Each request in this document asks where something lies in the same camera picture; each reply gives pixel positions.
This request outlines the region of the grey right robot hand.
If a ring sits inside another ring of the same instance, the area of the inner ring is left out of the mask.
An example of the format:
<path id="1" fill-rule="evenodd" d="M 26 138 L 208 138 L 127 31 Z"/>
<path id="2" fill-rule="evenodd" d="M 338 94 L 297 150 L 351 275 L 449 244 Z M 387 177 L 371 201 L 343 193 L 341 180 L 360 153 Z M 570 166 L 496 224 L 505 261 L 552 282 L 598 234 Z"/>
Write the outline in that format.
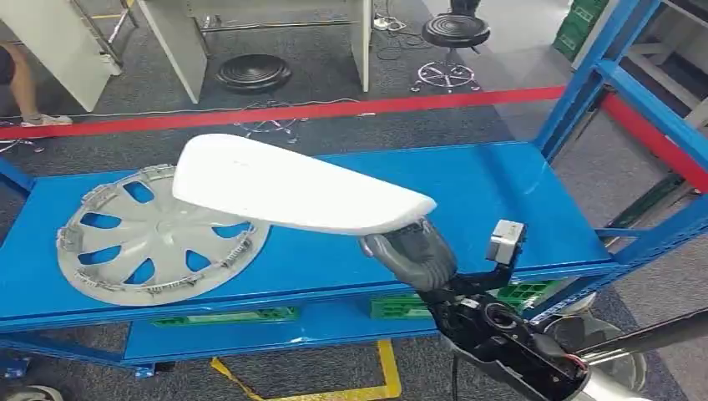
<path id="1" fill-rule="evenodd" d="M 458 271 L 448 244 L 426 219 L 395 231 L 363 236 L 359 242 L 367 256 L 418 292 L 444 287 Z"/>

